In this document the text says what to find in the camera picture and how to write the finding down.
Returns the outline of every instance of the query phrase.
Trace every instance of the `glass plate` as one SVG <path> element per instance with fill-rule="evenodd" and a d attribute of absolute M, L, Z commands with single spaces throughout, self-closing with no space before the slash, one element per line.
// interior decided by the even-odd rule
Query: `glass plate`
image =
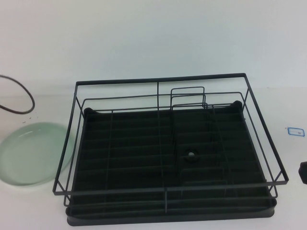
<path fill-rule="evenodd" d="M 10 134 L 0 145 L 0 179 L 12 185 L 34 185 L 56 176 L 67 129 L 54 123 L 35 123 Z M 64 169 L 72 155 L 69 140 Z"/>

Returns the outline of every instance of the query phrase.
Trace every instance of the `black cable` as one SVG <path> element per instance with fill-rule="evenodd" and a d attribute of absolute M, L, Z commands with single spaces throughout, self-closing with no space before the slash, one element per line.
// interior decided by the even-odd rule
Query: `black cable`
<path fill-rule="evenodd" d="M 1 105 L 1 104 L 0 104 L 0 108 L 6 110 L 8 112 L 14 113 L 14 114 L 28 114 L 28 113 L 32 112 L 34 110 L 34 108 L 35 108 L 35 101 L 34 101 L 33 96 L 31 95 L 31 93 L 27 90 L 27 88 L 24 87 L 24 85 L 22 85 L 19 81 L 15 80 L 13 78 L 10 78 L 10 77 L 7 77 L 7 76 L 3 76 L 3 75 L 0 75 L 0 78 L 6 78 L 6 79 L 9 79 L 9 80 L 19 84 L 27 92 L 27 94 L 30 96 L 31 101 L 32 101 L 32 108 L 27 110 L 27 111 L 24 111 L 24 112 L 9 109 L 9 108 Z"/>

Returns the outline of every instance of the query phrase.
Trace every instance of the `black drip tray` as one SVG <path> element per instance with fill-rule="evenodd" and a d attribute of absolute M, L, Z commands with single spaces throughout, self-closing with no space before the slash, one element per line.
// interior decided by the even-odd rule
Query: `black drip tray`
<path fill-rule="evenodd" d="M 172 187 L 266 182 L 242 114 L 227 107 L 84 112 L 71 196 L 71 225 L 269 217 L 267 187 L 172 191 Z M 148 188 L 148 192 L 125 193 Z M 155 188 L 165 188 L 157 192 Z"/>

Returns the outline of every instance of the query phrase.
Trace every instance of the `sticker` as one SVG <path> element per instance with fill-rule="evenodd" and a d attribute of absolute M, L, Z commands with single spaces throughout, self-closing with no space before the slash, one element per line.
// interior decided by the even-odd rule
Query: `sticker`
<path fill-rule="evenodd" d="M 288 134 L 293 135 L 293 136 L 300 136 L 300 137 L 305 136 L 305 132 L 302 128 L 288 127 Z"/>

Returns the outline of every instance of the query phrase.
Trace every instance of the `dish rack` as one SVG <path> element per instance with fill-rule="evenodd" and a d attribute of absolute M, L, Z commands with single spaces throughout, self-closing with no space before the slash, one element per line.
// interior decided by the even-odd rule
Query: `dish rack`
<path fill-rule="evenodd" d="M 53 192 L 73 226 L 244 219 L 288 180 L 244 73 L 97 80 L 76 83 Z"/>

